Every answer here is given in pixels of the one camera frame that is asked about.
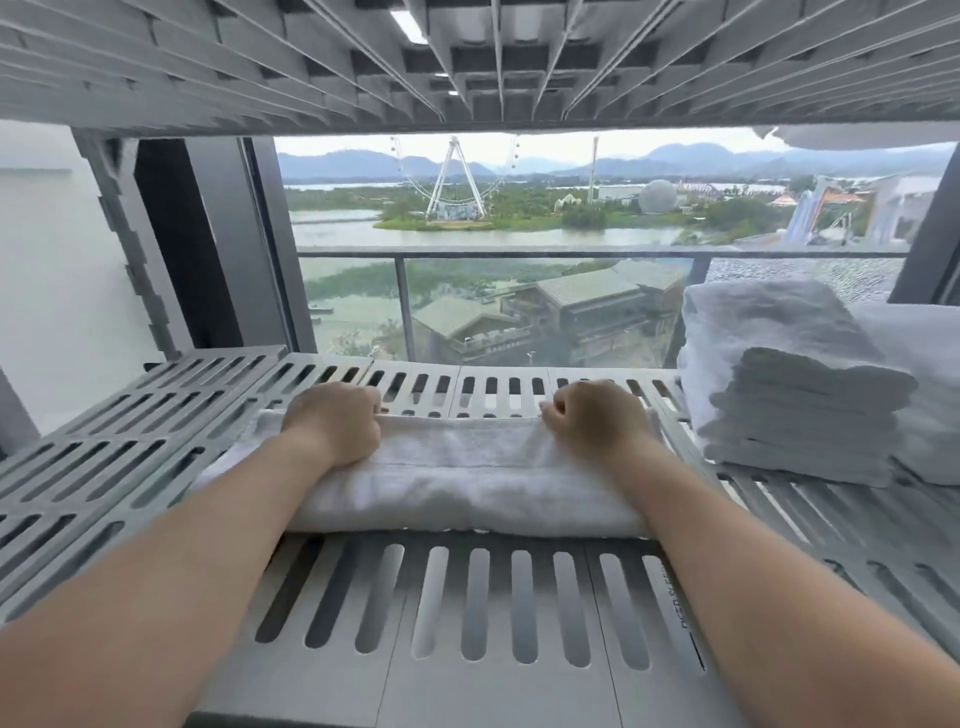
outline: upper shelf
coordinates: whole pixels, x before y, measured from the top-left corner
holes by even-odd
[[[955,0],[11,0],[0,117],[134,136],[955,119],[958,20]]]

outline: metal handrail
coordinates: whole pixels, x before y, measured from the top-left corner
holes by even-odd
[[[565,245],[544,245],[520,248],[517,245],[484,244],[477,245],[392,245],[392,246],[349,246],[329,247],[297,246],[297,257],[356,257],[388,258],[396,266],[396,287],[400,301],[400,319],[403,322],[403,339],[406,344],[407,358],[417,361],[416,344],[413,335],[413,318],[410,312],[410,292],[407,286],[406,260],[425,258],[465,258],[465,257],[507,257],[507,258],[690,258],[693,265],[686,285],[703,283],[707,279],[710,263],[714,258],[732,259],[804,259],[804,258],[906,258],[910,249],[905,245],[891,245],[882,248],[850,246],[777,246],[777,247],[737,247],[722,246],[638,246],[614,247],[611,245],[586,244],[570,248]],[[685,339],[684,319],[677,317],[670,346],[664,358],[664,368],[675,367],[677,353]]]

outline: lake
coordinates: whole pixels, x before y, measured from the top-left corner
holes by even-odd
[[[373,222],[357,220],[370,214],[369,210],[298,211],[291,214],[294,239],[298,246],[350,247],[363,246],[420,246],[438,244],[450,247],[474,246],[479,242],[503,246],[533,248],[566,245],[576,248],[585,243],[605,244],[611,248],[629,250],[637,245],[669,245],[683,231],[680,228],[657,230],[623,229],[606,231],[387,231],[379,230]],[[301,258],[303,279],[321,279],[347,268],[390,262],[391,258]],[[575,265],[582,259],[565,258],[564,265]],[[532,258],[527,262],[557,265],[556,258]],[[326,301],[311,301],[317,308],[332,308],[332,315],[319,315],[314,320],[314,334],[320,352],[345,352],[345,341],[356,336],[361,347],[369,345],[379,328],[390,320],[400,320],[399,299],[372,296],[346,296]]]

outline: hand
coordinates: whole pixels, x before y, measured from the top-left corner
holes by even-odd
[[[349,465],[380,446],[380,393],[342,381],[304,390],[290,402],[281,431],[324,449],[332,465]]]
[[[574,382],[540,407],[557,439],[600,465],[624,448],[660,446],[640,400],[611,381]]]

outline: sky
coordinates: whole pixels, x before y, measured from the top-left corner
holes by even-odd
[[[519,139],[518,153],[524,157],[542,157],[587,164],[592,153],[595,132],[526,133]],[[788,149],[772,134],[765,139],[748,127],[729,129],[631,129],[600,132],[598,157],[643,157],[664,144],[695,144],[712,142],[732,152]],[[507,133],[458,134],[464,154],[470,161],[500,165],[510,154],[511,135]],[[405,134],[400,138],[401,153],[405,157],[427,157],[440,161],[446,154],[449,133]],[[392,138],[385,134],[363,136],[279,136],[276,150],[292,155],[322,155],[341,149],[369,149],[393,154]]]

